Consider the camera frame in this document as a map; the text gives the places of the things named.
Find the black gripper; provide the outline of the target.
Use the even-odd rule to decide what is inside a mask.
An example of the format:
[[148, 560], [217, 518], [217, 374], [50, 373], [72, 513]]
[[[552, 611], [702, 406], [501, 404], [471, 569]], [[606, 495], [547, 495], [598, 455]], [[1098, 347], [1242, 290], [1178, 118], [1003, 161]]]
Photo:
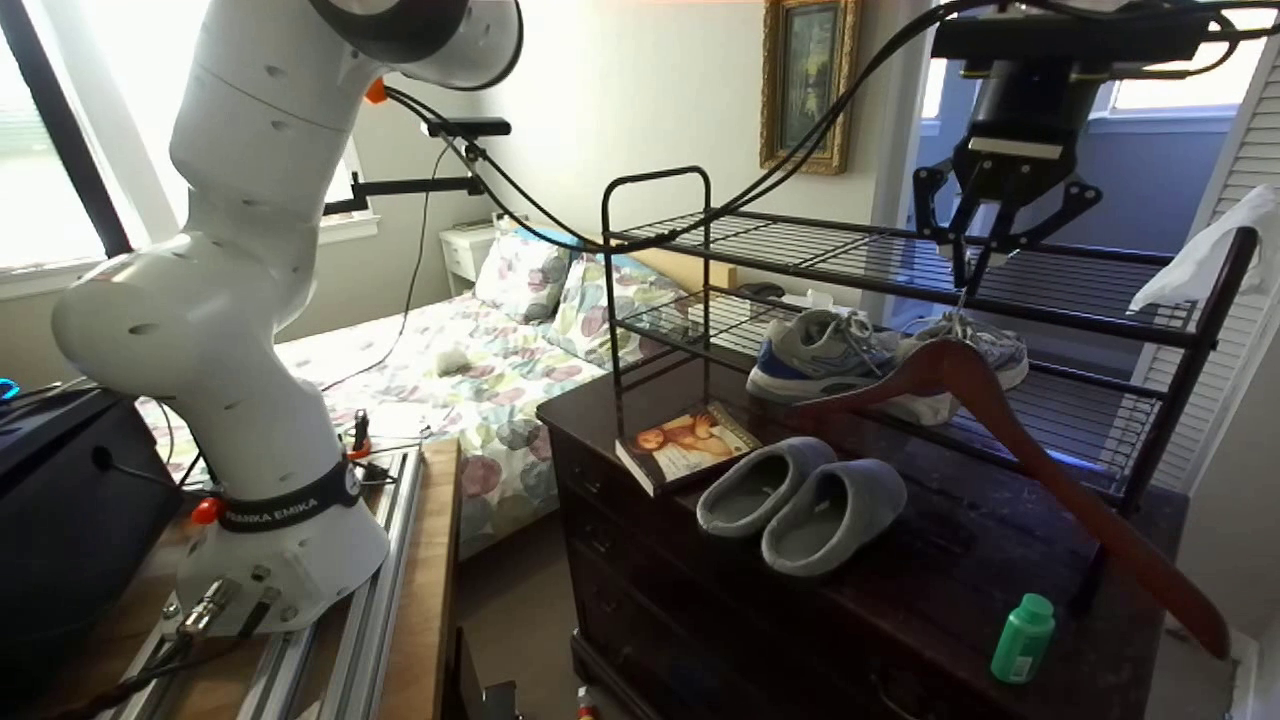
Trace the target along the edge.
[[981, 202], [996, 206], [985, 278], [1080, 218], [1099, 202], [1099, 189], [1075, 176], [1075, 140], [1099, 83], [1069, 58], [992, 58], [962, 144], [911, 171], [917, 230], [953, 246], [958, 300], [974, 290], [969, 230]]

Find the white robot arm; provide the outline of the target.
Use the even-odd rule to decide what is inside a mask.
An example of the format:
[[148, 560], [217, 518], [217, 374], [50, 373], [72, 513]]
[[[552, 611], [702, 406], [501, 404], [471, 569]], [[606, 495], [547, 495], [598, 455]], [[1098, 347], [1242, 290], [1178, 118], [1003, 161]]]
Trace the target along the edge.
[[278, 331], [312, 300], [320, 202], [374, 78], [479, 90], [522, 42], [522, 0], [207, 0], [167, 140], [186, 227], [54, 309], [87, 381], [176, 406], [203, 451], [221, 514], [176, 578], [201, 633], [306, 626], [383, 569], [388, 530]]

